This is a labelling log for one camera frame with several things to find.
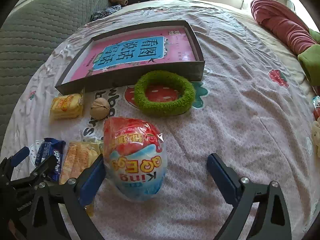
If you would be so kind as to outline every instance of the white bedsheet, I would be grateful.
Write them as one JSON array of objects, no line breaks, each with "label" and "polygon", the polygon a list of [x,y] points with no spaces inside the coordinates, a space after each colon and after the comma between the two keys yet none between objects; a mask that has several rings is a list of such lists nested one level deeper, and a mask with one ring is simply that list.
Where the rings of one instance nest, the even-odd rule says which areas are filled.
[{"label": "white bedsheet", "polygon": [[[257,183],[280,183],[292,239],[301,239],[320,196],[319,162],[310,140],[313,95],[297,59],[240,10],[198,1],[153,1],[125,7],[80,28],[30,80],[12,114],[0,160],[44,137],[68,142],[103,136],[103,123],[90,122],[88,111],[97,92],[85,95],[82,119],[49,124],[60,75],[92,36],[174,19],[188,21],[196,33],[208,70],[202,84],[208,95],[201,97],[201,108],[177,117],[150,118],[125,100],[126,87],[98,92],[109,99],[115,116],[144,119],[163,132],[168,172],[158,197],[145,203],[119,199],[104,181],[95,198],[93,222],[106,239],[213,239],[232,209],[206,172],[206,158],[216,152],[240,176]],[[272,69],[284,73],[288,89],[271,81]],[[13,177],[27,176],[28,163],[27,158]],[[253,207],[240,239],[250,229],[257,206]],[[65,220],[77,239],[66,215]]]}]

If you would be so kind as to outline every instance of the plastic wrapper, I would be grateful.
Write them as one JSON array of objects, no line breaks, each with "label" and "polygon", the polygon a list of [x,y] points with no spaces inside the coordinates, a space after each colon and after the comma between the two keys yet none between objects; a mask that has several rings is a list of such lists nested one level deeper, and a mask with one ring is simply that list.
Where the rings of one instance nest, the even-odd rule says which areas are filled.
[{"label": "plastic wrapper", "polygon": [[54,155],[57,158],[57,164],[54,168],[54,171],[48,174],[48,177],[52,181],[59,181],[60,172],[61,172],[61,163],[63,156],[63,148],[65,147],[65,141],[59,141],[54,138],[44,138],[44,142],[41,144],[38,152],[35,164],[39,166],[41,162],[43,162],[46,158]]},{"label": "plastic wrapper", "polygon": [[320,96],[315,96],[312,100],[313,103],[313,115],[315,116],[315,119],[318,120],[320,117]]},{"label": "plastic wrapper", "polygon": [[52,100],[50,108],[51,119],[76,118],[82,115],[83,94],[71,94],[56,97]]},{"label": "plastic wrapper", "polygon": [[[64,160],[59,184],[64,184],[70,178],[78,178],[81,172],[90,167],[102,153],[102,141],[70,142],[66,158]],[[93,215],[94,205],[85,206],[87,214]]]},{"label": "plastic wrapper", "polygon": [[167,168],[162,133],[143,120],[110,117],[103,142],[107,176],[120,195],[138,202],[152,198]]}]

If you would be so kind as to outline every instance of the pink blanket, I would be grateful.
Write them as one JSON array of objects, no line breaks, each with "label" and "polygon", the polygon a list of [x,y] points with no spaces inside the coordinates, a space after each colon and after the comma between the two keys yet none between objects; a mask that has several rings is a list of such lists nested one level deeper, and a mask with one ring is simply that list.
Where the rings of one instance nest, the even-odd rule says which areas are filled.
[{"label": "pink blanket", "polygon": [[287,6],[275,0],[253,0],[251,13],[256,22],[277,36],[299,55],[314,44],[307,25]]}]

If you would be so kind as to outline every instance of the green cloth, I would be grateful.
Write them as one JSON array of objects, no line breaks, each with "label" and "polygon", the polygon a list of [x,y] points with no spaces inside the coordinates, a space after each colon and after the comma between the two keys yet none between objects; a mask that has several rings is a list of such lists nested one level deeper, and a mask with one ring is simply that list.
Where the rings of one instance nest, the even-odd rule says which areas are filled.
[{"label": "green cloth", "polygon": [[312,29],[309,29],[309,33],[310,36],[316,41],[316,43],[320,44],[320,33]]},{"label": "green cloth", "polygon": [[320,45],[312,45],[298,55],[298,60],[311,86],[320,86]]}]

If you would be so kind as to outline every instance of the red and blue egg package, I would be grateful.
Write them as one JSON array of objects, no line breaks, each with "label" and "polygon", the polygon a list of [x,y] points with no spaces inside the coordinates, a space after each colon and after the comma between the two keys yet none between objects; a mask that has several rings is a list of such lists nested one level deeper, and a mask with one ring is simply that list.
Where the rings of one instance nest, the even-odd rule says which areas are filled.
[{"label": "red and blue egg package", "polygon": [[104,123],[107,176],[131,201],[144,201],[161,188],[167,154],[162,133],[143,120],[110,117]]}]

